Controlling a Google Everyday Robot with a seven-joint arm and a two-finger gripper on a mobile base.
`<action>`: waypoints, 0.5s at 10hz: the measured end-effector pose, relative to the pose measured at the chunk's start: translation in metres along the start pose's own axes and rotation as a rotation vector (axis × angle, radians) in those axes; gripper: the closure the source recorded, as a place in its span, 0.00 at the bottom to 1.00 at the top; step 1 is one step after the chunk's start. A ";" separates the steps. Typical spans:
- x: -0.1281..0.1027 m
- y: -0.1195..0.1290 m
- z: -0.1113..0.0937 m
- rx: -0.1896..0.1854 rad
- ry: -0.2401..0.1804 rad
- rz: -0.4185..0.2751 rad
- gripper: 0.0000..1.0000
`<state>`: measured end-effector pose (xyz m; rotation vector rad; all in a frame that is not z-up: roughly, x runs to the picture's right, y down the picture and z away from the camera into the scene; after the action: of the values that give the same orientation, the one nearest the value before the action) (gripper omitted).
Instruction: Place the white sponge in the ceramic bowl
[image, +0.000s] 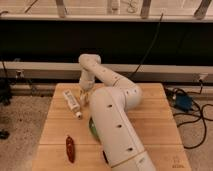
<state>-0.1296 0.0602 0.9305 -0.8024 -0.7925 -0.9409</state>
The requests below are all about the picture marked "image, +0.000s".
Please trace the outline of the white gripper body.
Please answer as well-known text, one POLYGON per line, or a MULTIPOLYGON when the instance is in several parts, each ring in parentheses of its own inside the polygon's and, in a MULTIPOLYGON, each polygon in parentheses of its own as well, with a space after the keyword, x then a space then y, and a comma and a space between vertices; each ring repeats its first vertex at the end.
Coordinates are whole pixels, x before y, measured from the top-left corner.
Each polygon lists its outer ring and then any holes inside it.
POLYGON ((95 83, 95 76, 86 70, 81 72, 81 76, 79 79, 79 85, 84 91, 89 91, 93 88, 95 83))

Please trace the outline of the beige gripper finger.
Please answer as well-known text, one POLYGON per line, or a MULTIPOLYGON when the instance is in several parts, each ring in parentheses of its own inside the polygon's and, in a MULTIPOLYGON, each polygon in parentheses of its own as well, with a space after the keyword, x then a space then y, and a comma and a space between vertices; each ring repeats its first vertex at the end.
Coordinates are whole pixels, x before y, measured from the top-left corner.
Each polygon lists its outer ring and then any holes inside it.
POLYGON ((85 106, 89 104, 89 92, 85 92, 85 98, 84 98, 85 106))
POLYGON ((84 102, 84 91, 80 89, 80 101, 84 102))

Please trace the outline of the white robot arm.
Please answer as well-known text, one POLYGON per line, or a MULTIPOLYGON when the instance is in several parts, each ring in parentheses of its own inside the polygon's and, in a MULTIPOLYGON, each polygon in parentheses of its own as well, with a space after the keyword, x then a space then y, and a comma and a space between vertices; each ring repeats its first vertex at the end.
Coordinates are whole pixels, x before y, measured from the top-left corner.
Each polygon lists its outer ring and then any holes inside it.
POLYGON ((93 88, 96 78, 104 84, 91 93, 89 112, 111 171, 157 171, 126 114, 140 104, 141 88, 104 67, 99 55, 81 54, 78 61, 84 93, 93 88))

